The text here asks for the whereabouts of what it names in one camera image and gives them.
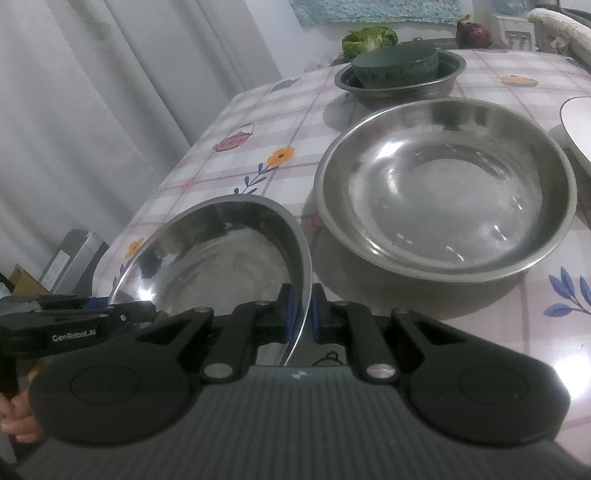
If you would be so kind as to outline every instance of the tablecloth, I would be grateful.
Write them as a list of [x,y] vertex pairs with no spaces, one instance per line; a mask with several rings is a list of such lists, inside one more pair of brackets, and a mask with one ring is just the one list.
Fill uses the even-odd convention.
[[[562,103],[591,95],[591,76],[566,57],[506,50],[457,53],[467,68],[452,96],[509,107],[558,140],[563,139]],[[555,367],[571,394],[557,440],[591,463],[591,181],[573,162],[579,208],[571,230],[526,275],[447,286],[380,270],[331,236],[312,197],[314,174],[326,148],[369,113],[335,86],[340,68],[236,96],[102,258],[95,294],[109,295],[133,253],[175,215],[233,192],[269,197],[301,222],[313,256],[314,280],[324,284],[329,300],[359,301],[377,314],[388,314],[393,307],[414,309]]]

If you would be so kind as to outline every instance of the teapot print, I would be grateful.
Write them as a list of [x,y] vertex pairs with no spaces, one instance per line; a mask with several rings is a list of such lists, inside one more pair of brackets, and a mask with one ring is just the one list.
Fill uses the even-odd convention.
[[[245,132],[244,130],[248,130],[248,127],[251,127],[250,132]],[[246,140],[248,140],[252,132],[255,129],[255,125],[253,123],[241,125],[238,127],[238,132],[224,138],[220,143],[213,146],[213,149],[216,152],[225,152],[226,150],[231,150],[236,147],[240,147]]]

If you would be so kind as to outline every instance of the white ceramic bowl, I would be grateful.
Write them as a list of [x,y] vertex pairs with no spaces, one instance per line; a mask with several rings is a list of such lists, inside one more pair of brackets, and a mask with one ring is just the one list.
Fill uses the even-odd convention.
[[591,176],[591,97],[566,100],[560,109],[560,118],[574,156]]

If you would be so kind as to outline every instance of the stainless steel plate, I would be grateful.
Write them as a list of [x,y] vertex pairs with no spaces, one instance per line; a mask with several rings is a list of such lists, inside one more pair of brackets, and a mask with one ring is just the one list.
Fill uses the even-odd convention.
[[350,92],[363,106],[379,110],[391,105],[449,96],[456,78],[466,69],[466,60],[451,51],[439,51],[437,79],[404,87],[366,89],[355,76],[353,67],[346,66],[335,76],[335,85]]
[[574,174],[556,142],[509,109],[467,99],[362,120],[324,154],[314,194],[354,253],[448,282],[532,266],[564,238],[576,208]]
[[304,325],[312,260],[297,220],[255,195],[201,203],[159,229],[135,254],[110,303],[151,300],[171,315],[207,306],[216,314],[253,300],[275,300],[283,283],[301,299],[294,341],[263,346],[259,364],[287,362]]

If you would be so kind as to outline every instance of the human hand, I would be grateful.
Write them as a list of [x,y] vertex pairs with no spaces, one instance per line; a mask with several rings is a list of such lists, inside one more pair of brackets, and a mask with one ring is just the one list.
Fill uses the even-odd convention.
[[0,429],[9,435],[15,435],[22,443],[34,443],[41,440],[41,426],[33,416],[29,405],[29,389],[19,393],[11,401],[0,394],[0,414],[4,419]]

